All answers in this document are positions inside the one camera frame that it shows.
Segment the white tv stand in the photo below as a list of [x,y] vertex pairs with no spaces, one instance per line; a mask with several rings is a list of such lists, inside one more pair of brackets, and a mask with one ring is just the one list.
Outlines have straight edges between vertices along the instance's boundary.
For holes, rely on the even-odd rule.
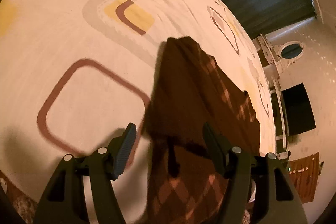
[[278,79],[271,77],[269,90],[273,109],[275,126],[275,145],[277,157],[282,161],[288,161],[290,151],[288,150],[288,122],[286,119],[284,100]]

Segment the white oval vanity mirror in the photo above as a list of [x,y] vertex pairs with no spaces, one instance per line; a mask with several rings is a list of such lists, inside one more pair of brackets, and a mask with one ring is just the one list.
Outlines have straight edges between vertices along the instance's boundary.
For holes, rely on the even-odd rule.
[[278,52],[283,59],[295,59],[303,53],[303,45],[299,41],[287,42],[279,48]]

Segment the black flat television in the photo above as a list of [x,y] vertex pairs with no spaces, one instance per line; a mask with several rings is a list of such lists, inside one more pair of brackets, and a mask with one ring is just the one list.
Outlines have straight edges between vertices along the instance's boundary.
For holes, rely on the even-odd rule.
[[316,128],[313,109],[303,83],[281,91],[289,135],[298,135]]

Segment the brown wooden door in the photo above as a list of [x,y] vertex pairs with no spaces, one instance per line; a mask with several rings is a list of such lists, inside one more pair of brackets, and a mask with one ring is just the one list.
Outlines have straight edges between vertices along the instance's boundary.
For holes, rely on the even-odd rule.
[[288,162],[288,174],[301,202],[312,202],[319,174],[319,152]]

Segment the dark brown plaid sweater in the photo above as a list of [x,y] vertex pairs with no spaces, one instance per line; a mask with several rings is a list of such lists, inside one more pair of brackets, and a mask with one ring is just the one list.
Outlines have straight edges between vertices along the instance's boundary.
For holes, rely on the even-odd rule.
[[217,214],[228,181],[208,157],[205,123],[259,154],[260,123],[248,93],[192,38],[169,38],[160,49],[145,118],[153,142],[148,223],[210,223]]

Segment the patterned floor rug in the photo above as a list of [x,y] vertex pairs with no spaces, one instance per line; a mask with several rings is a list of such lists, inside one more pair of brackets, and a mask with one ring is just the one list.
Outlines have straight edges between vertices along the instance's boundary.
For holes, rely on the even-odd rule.
[[33,223],[38,203],[17,188],[2,172],[1,187],[25,223]]

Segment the white dressing table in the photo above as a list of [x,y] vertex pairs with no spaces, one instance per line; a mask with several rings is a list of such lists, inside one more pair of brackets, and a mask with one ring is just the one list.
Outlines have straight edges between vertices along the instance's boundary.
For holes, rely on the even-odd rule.
[[266,36],[260,34],[252,42],[257,50],[262,68],[268,81],[272,78],[280,79],[284,73],[284,64],[282,63],[280,56],[276,53],[274,46],[268,42]]

